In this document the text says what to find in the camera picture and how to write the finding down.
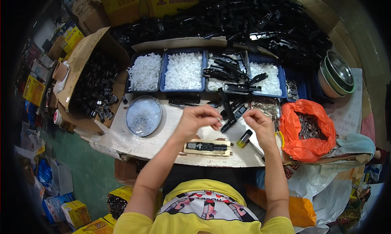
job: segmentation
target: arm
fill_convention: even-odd
[[[174,133],[139,173],[124,213],[136,212],[146,215],[151,220],[154,219],[156,192],[167,178],[178,153],[183,150],[186,142],[195,138],[200,127],[210,125],[218,130],[222,124],[217,118],[222,119],[220,114],[209,105],[183,110]]]
[[[288,182],[274,137],[272,120],[258,109],[243,114],[246,123],[255,131],[259,146],[265,153],[265,192],[267,209],[265,223],[277,216],[289,216]]]

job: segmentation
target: pliers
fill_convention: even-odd
[[[275,126],[275,128],[276,128],[276,132],[274,133],[274,136],[276,136],[277,134],[280,135],[281,141],[282,141],[281,148],[284,148],[284,146],[285,146],[285,138],[284,138],[284,135],[282,134],[282,132],[280,131],[280,129],[278,128],[278,119],[277,119],[277,115],[274,116],[274,126]]]

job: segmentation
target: woman's right hand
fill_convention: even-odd
[[[259,146],[265,151],[277,146],[274,124],[271,118],[253,108],[243,114],[244,121],[255,131]]]

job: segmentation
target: graphic print on shirt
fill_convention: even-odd
[[[214,216],[217,214],[215,210],[215,201],[207,199],[204,202],[204,211],[202,212],[201,219],[210,220],[214,219]]]
[[[163,212],[196,214],[203,220],[259,221],[247,207],[232,197],[208,190],[180,193],[160,208],[159,214]]]
[[[235,213],[235,215],[243,222],[253,222],[255,221],[255,219],[253,217],[251,217],[251,215],[249,213],[247,213],[247,211],[243,208],[242,205],[239,205],[239,204],[236,204],[236,203],[232,203],[232,202],[229,202],[229,201],[224,201],[226,205],[228,205],[228,207],[230,209],[232,209],[232,211]]]
[[[190,205],[190,202],[194,201],[194,198],[182,198],[173,204],[171,204],[164,212],[168,212],[170,214],[176,214],[185,206]]]

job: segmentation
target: woman's hand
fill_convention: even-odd
[[[274,137],[274,124],[271,118],[264,115],[259,109],[251,109],[243,114],[244,121],[255,131],[259,146],[263,150],[277,146]]]
[[[203,126],[210,125],[217,131],[222,126],[218,118],[222,119],[222,116],[208,104],[186,107],[172,137],[183,139],[183,143],[187,143],[195,138],[198,129]]]

